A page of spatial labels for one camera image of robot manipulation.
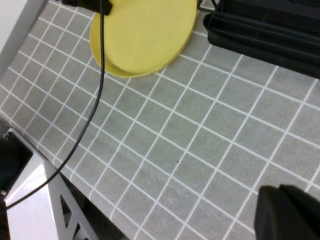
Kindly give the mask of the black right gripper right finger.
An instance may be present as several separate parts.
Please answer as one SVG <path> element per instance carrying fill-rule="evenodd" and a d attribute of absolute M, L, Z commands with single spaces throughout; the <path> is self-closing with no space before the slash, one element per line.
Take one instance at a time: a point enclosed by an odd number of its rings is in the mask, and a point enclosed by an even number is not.
<path fill-rule="evenodd" d="M 294 185 L 280 185 L 302 220 L 318 239 L 320 238 L 320 201 Z"/>

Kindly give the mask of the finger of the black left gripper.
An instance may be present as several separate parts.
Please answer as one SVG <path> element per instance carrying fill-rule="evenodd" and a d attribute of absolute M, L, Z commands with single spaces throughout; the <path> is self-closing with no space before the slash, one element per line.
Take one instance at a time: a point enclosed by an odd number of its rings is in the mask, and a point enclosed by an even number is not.
<path fill-rule="evenodd" d="M 61 0 L 63 5 L 79 7 L 108 16 L 113 4 L 109 0 Z"/>

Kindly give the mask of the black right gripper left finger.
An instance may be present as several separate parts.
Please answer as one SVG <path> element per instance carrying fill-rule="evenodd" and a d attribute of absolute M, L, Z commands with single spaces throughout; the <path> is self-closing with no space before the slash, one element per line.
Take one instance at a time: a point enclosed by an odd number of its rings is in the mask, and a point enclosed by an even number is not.
<path fill-rule="evenodd" d="M 283 192 L 263 186 L 258 193 L 254 230 L 258 240 L 301 240 L 304 221 Z"/>

